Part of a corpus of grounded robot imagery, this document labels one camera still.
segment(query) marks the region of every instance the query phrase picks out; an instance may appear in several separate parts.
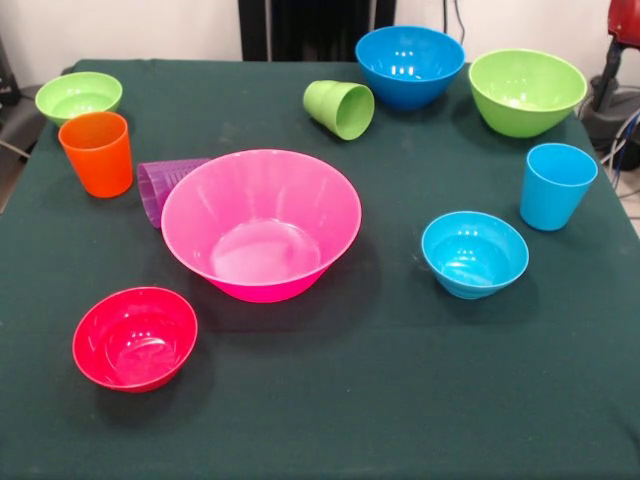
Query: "pink bowl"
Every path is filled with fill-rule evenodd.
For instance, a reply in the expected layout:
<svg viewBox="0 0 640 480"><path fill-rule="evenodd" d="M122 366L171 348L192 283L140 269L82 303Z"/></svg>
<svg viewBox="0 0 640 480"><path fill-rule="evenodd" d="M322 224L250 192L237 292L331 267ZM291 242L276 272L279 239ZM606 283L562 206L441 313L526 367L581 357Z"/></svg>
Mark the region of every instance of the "pink bowl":
<svg viewBox="0 0 640 480"><path fill-rule="evenodd" d="M172 190L162 233L187 268L240 300L294 297L353 243L362 207L349 180L316 158L248 150L196 168Z"/></svg>
<svg viewBox="0 0 640 480"><path fill-rule="evenodd" d="M197 335L196 314L180 295L132 288L110 295L82 318L73 335L73 359L98 385L148 392L178 373Z"/></svg>

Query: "blue cup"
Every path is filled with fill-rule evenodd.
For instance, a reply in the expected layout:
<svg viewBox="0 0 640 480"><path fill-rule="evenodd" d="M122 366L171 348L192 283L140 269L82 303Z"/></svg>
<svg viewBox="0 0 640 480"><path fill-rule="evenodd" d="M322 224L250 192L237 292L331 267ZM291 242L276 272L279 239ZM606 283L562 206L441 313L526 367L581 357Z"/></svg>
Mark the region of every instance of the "blue cup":
<svg viewBox="0 0 640 480"><path fill-rule="evenodd" d="M522 219L538 230L561 229L597 175L596 162L576 147L545 143L532 148L522 185Z"/></svg>

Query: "cup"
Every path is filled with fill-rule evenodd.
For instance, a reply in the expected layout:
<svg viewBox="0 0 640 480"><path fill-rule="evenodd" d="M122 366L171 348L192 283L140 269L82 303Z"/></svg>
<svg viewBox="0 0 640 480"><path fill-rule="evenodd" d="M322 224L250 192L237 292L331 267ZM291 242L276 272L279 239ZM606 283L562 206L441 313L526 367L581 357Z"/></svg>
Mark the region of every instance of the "cup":
<svg viewBox="0 0 640 480"><path fill-rule="evenodd" d="M561 143L531 149L524 173L520 215L531 227L553 231L564 227L598 175L589 154Z"/></svg>
<svg viewBox="0 0 640 480"><path fill-rule="evenodd" d="M155 228L160 228L162 209L167 197L182 177L193 169L211 160L190 158L140 163L137 168L138 190L144 211Z"/></svg>
<svg viewBox="0 0 640 480"><path fill-rule="evenodd" d="M133 183L127 121L113 112L86 113L67 121L58 139L85 190L110 198Z"/></svg>
<svg viewBox="0 0 640 480"><path fill-rule="evenodd" d="M369 127L375 101L359 83L316 80L304 91L304 109L343 140L354 140Z"/></svg>

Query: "red bowl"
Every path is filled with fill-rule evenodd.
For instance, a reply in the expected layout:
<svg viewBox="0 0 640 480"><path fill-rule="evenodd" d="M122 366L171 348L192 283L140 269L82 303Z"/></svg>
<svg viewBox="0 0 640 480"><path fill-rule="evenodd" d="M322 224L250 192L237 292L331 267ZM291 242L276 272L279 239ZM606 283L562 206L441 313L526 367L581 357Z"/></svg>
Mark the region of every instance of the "red bowl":
<svg viewBox="0 0 640 480"><path fill-rule="evenodd" d="M73 335L73 359L98 385L148 392L178 373L197 336L196 314L180 295L164 288L132 288L87 312Z"/></svg>

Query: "purple cup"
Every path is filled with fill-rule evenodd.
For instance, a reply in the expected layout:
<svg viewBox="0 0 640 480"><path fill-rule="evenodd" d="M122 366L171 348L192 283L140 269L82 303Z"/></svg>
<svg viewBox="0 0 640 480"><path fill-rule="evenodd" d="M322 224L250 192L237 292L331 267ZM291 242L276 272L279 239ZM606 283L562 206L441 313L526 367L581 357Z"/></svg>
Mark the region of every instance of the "purple cup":
<svg viewBox="0 0 640 480"><path fill-rule="evenodd" d="M189 158L141 163L137 168L138 189L144 211L155 228L160 228L164 202L182 178L211 158Z"/></svg>

